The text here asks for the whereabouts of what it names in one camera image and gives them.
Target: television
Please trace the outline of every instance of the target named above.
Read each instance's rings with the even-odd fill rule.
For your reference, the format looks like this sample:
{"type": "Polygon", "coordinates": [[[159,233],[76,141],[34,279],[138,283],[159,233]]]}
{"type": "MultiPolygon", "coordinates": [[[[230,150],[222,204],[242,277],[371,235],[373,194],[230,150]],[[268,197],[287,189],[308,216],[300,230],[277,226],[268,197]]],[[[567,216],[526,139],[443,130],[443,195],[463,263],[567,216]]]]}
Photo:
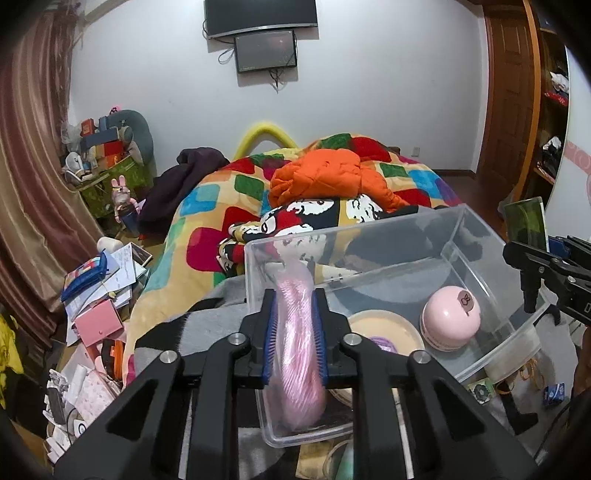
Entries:
{"type": "Polygon", "coordinates": [[[234,37],[238,73],[297,66],[293,30],[263,30],[234,37]]]}
{"type": "Polygon", "coordinates": [[[316,27],[316,0],[205,0],[209,38],[269,28],[316,27]]]}

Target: dark purple cloth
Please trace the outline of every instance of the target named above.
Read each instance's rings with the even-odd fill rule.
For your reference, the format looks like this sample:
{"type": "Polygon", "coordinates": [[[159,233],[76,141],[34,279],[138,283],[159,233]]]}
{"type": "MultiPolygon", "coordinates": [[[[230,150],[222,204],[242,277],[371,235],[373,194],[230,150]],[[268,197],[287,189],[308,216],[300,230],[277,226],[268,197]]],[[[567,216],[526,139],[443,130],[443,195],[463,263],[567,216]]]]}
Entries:
{"type": "Polygon", "coordinates": [[[229,164],[219,150],[209,147],[186,148],[177,162],[154,179],[138,219],[143,235],[166,235],[174,212],[191,190],[207,175],[229,164]]]}

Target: stuffed toy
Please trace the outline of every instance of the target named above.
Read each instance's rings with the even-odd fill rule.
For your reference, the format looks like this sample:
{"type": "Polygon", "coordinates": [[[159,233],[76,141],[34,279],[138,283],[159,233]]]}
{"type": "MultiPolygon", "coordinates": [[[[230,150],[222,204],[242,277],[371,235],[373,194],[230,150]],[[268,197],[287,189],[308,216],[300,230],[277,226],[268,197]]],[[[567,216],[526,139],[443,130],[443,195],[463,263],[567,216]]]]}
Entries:
{"type": "Polygon", "coordinates": [[[115,220],[117,220],[118,223],[121,223],[121,220],[119,219],[119,213],[121,211],[128,210],[130,206],[133,206],[135,211],[139,213],[141,207],[138,205],[138,202],[136,202],[135,199],[131,197],[131,192],[125,184],[125,177],[123,175],[119,176],[119,181],[117,181],[117,179],[112,179],[111,185],[113,186],[111,198],[113,199],[115,220]]]}

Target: pink round container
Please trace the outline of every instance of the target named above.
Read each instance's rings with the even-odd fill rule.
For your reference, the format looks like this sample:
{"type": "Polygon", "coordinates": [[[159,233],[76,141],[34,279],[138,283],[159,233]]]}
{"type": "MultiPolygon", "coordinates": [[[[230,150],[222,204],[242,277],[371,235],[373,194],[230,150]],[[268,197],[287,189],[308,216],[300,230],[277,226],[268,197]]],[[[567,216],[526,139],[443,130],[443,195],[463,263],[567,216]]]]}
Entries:
{"type": "Polygon", "coordinates": [[[423,308],[421,333],[437,350],[458,350],[468,343],[479,328],[480,305],[465,288],[440,288],[423,308]]]}

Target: curtain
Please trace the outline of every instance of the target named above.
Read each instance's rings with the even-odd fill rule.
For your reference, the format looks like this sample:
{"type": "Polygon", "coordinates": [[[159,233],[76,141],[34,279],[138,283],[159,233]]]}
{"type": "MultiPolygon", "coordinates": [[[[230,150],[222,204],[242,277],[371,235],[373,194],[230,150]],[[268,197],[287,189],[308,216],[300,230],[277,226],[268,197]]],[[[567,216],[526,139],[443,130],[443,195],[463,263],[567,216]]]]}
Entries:
{"type": "Polygon", "coordinates": [[[0,301],[41,348],[65,317],[64,275],[101,236],[61,176],[76,22],[69,8],[44,12],[0,67],[0,301]]]}

